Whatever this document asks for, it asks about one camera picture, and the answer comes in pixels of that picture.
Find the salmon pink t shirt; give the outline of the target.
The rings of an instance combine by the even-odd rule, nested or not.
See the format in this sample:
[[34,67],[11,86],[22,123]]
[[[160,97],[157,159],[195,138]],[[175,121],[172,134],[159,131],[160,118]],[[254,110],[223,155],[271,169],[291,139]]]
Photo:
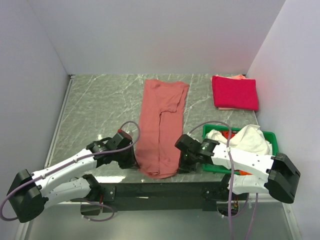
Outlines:
[[150,178],[164,179],[178,171],[180,150],[175,143],[183,133],[188,90],[189,85],[181,81],[144,82],[135,156],[140,171]]

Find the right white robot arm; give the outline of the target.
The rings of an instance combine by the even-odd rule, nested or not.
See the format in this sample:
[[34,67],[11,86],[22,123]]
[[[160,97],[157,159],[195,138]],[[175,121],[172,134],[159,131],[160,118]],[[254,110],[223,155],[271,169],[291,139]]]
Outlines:
[[185,172],[199,163],[247,173],[236,174],[219,187],[221,197],[226,200],[245,193],[269,194],[286,204],[295,200],[301,173],[284,153],[263,155],[208,138],[199,142],[187,134],[177,140],[175,147],[180,150],[179,165]]

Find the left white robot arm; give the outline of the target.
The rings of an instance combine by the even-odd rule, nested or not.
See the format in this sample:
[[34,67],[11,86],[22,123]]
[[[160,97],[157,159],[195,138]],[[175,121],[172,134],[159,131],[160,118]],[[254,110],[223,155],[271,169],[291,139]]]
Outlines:
[[122,129],[113,137],[88,144],[70,158],[30,173],[16,174],[7,193],[16,219],[21,223],[38,217],[45,209],[69,200],[98,202],[110,200],[114,191],[107,190],[88,172],[117,162],[121,169],[137,167],[134,141]]

